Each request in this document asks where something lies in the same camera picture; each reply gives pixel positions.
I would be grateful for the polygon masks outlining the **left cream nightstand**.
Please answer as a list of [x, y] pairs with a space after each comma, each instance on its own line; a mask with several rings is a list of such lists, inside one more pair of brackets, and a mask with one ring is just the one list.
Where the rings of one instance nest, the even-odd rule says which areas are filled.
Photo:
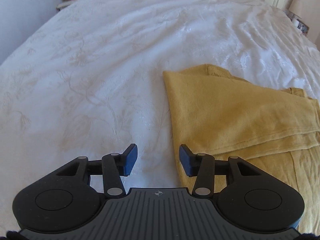
[[70, 1], [64, 1], [56, 6], [57, 11], [61, 11], [62, 9], [65, 9], [66, 7], [70, 6], [73, 4], [75, 0], [70, 0]]

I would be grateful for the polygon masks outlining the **right wooden photo frame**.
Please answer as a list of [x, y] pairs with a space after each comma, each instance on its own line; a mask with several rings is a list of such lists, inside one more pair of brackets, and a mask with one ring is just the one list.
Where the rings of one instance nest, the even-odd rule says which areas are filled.
[[304, 36], [308, 35], [310, 28], [304, 22], [298, 20], [297, 28], [302, 32]]

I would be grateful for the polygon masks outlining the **yellow knit sweater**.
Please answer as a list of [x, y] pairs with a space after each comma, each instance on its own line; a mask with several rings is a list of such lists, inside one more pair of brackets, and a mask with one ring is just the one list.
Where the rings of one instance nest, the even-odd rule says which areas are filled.
[[301, 88], [256, 86], [203, 64], [165, 71], [174, 150], [238, 156], [296, 189], [298, 229], [319, 234], [319, 102]]

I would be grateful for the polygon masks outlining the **right white table lamp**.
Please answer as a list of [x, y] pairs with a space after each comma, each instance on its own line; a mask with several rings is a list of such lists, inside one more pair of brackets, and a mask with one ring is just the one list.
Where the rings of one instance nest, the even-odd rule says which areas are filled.
[[302, 2], [300, 0], [292, 0], [289, 6], [289, 12], [292, 18], [301, 18]]

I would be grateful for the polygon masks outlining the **white floral bedspread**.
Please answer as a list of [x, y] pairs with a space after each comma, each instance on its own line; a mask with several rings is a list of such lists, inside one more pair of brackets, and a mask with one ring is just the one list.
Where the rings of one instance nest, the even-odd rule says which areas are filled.
[[319, 98], [319, 51], [261, 0], [79, 0], [1, 64], [1, 234], [12, 201], [80, 155], [138, 146], [130, 187], [177, 187], [163, 72], [214, 64]]

